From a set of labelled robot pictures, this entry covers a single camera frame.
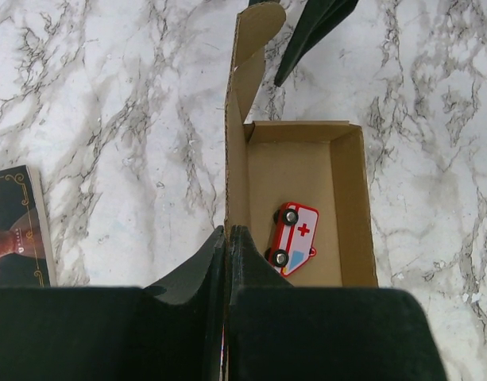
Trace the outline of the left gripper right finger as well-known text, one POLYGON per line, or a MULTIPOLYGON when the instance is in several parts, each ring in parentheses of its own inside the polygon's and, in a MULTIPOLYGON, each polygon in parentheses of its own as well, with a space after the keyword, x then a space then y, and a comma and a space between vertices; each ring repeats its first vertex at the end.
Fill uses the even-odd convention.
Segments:
POLYGON ((231 229, 226 320, 231 380, 444 380, 421 305, 406 291, 294 287, 231 229))

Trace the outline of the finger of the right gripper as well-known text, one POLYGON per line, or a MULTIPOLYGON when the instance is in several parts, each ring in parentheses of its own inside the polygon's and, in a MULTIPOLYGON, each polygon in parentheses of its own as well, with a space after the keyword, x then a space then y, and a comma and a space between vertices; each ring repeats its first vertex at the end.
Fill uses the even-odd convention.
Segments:
POLYGON ((349 17, 357 4, 358 0, 308 0, 284 51, 274 84, 281 87, 302 57, 349 17))

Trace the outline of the red toy ambulance car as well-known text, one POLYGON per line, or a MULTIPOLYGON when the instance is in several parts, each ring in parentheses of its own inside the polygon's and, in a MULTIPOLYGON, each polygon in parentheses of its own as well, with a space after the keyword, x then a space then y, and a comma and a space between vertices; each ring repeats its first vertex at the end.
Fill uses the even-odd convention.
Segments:
POLYGON ((264 256, 278 273, 288 277, 317 254, 314 240, 319 212, 298 202, 286 202, 274 213, 273 221, 272 241, 264 256))

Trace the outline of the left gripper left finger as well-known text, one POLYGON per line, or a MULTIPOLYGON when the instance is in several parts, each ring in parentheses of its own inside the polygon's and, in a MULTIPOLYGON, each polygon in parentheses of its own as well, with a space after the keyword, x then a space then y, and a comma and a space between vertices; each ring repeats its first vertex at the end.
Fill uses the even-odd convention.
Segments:
POLYGON ((145 288, 0 288, 0 380, 218 379, 225 248, 145 288))

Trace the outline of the cardboard box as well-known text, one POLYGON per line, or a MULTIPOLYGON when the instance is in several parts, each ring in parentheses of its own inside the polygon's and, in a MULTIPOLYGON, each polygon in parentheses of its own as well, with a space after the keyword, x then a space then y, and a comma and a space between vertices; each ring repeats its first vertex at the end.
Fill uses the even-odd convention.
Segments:
POLYGON ((282 278, 297 287, 375 287, 363 133, 346 121, 247 121, 265 47, 285 22, 277 2, 236 19, 225 101, 226 229, 245 226, 265 258, 286 202, 318 210, 317 254, 282 278))

